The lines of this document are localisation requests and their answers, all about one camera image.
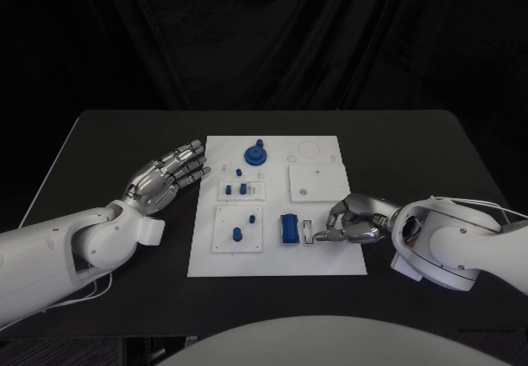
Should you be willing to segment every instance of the white panel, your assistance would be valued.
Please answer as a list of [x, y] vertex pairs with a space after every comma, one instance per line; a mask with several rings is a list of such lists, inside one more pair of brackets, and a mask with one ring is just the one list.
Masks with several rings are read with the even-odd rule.
[[[264, 142], [267, 162], [245, 163], [243, 152]], [[298, 225], [311, 220], [313, 233], [324, 230], [327, 213], [336, 202], [291, 203], [290, 165], [342, 165], [334, 136], [207, 136], [206, 165], [212, 171], [200, 182], [194, 233], [189, 259], [189, 277], [365, 275], [359, 244], [314, 242], [313, 245], [280, 244], [280, 215], [295, 214]], [[242, 169], [238, 177], [235, 170]], [[261, 253], [219, 254], [210, 251], [215, 232], [215, 208], [220, 182], [261, 181], [267, 184], [262, 206]], [[255, 201], [230, 201], [233, 206], [254, 206]]]
[[[239, 193], [239, 185], [246, 184], [246, 194]], [[267, 199], [267, 183], [264, 181], [222, 181], [217, 185], [217, 201], [264, 201]]]
[[290, 165], [291, 202], [339, 202], [349, 195], [343, 165]]
[[[216, 206], [213, 253], [261, 252], [261, 206]], [[242, 230], [242, 240], [233, 241], [233, 228]]]

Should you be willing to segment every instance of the blue object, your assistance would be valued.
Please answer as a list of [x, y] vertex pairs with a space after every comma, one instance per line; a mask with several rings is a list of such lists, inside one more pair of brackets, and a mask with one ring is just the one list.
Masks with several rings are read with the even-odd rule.
[[239, 242], [242, 240], [242, 230], [239, 227], [233, 228], [233, 241]]
[[282, 242], [298, 242], [297, 215], [288, 213], [280, 219], [282, 220]]
[[264, 142], [261, 139], [256, 140], [256, 145], [245, 150], [243, 158], [249, 165], [264, 164], [264, 161], [267, 160], [267, 151], [264, 150]]

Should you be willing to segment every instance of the black table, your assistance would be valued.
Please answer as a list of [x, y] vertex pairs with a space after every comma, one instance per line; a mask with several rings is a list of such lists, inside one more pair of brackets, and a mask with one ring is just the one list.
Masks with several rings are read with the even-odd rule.
[[[337, 135], [352, 192], [398, 203], [431, 194], [505, 204], [460, 124], [445, 111], [88, 111], [24, 224], [118, 198], [150, 158], [206, 135]], [[187, 278], [197, 185], [158, 213], [158, 247], [138, 246], [99, 298], [39, 314], [1, 337], [193, 336], [301, 315], [360, 316], [419, 329], [528, 324], [528, 296], [490, 274], [470, 292], [389, 268], [388, 240], [363, 246], [368, 276]]]

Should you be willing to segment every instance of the blue knob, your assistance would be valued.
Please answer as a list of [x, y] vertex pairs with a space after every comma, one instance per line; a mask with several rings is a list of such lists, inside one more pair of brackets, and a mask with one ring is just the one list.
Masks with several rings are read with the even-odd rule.
[[233, 241], [239, 242], [242, 240], [242, 230], [239, 227], [233, 228]]
[[245, 161], [249, 165], [261, 165], [267, 160], [267, 151], [264, 150], [264, 142], [258, 139], [256, 145], [245, 150]]

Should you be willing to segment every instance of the robotic hand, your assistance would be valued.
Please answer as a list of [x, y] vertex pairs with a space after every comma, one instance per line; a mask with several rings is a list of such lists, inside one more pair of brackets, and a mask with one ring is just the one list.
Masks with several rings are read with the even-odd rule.
[[[108, 274], [132, 256], [137, 243], [160, 244], [161, 210], [179, 189], [209, 171], [193, 141], [134, 174], [119, 200], [0, 234], [0, 325], [30, 315]], [[72, 251], [91, 267], [76, 270]]]
[[[500, 226], [486, 213], [456, 202], [509, 211], [484, 201], [445, 197], [398, 207], [350, 194], [331, 208], [326, 231], [314, 239], [366, 244], [389, 236], [396, 250], [392, 264], [402, 260], [405, 272], [412, 271], [418, 280], [425, 277], [453, 290], [468, 291], [484, 270], [528, 294], [528, 220]], [[339, 215], [342, 230], [334, 228]]]

